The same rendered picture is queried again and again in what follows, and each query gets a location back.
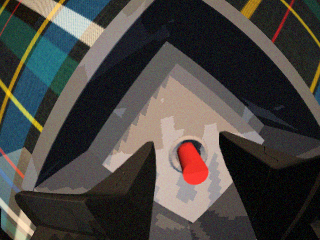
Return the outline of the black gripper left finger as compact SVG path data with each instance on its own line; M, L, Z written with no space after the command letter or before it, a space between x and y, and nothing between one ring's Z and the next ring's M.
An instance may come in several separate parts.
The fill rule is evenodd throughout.
M87 192L20 191L15 201L33 225L99 240L149 240L155 200L152 141Z

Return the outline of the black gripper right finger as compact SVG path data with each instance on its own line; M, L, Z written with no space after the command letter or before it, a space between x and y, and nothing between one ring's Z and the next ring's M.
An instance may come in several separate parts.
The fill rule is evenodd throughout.
M285 240L320 185L320 155L299 159L220 131L225 167L257 240Z

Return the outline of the red peg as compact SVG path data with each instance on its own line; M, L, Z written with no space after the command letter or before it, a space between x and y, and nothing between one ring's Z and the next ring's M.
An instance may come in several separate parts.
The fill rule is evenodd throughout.
M209 169L204 164L203 157L197 153L193 143L184 143L177 148L181 173L188 184L201 184L208 176Z

